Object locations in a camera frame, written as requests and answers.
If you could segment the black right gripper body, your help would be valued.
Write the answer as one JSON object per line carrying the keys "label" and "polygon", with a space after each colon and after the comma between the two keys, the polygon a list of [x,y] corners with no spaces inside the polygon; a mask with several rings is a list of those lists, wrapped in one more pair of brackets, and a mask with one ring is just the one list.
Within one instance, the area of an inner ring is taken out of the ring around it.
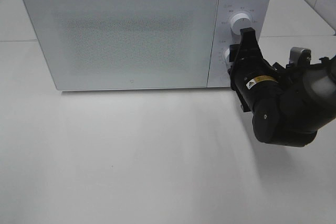
{"label": "black right gripper body", "polygon": [[228,56],[230,86],[244,112],[277,113],[278,80],[262,56]]}

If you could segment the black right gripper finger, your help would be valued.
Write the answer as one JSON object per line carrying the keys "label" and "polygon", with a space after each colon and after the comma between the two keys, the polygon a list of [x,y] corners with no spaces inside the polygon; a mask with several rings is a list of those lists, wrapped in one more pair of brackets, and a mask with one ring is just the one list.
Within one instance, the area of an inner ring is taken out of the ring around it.
{"label": "black right gripper finger", "polygon": [[235,59],[236,59],[236,55],[239,51],[239,48],[240,48],[240,44],[233,44],[233,45],[230,45],[229,47],[229,62],[235,62]]}
{"label": "black right gripper finger", "polygon": [[262,59],[262,53],[256,38],[256,31],[249,27],[240,30],[241,41],[236,53],[235,61],[246,59]]}

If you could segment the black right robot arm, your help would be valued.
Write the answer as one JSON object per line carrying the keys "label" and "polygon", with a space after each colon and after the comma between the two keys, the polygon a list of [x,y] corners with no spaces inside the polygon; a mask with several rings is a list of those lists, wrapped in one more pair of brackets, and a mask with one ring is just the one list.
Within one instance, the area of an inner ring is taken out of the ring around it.
{"label": "black right robot arm", "polygon": [[253,115],[259,142],[304,147],[335,119],[335,58],[311,63],[311,51],[293,47],[286,66],[263,57],[252,28],[229,48],[230,86]]}

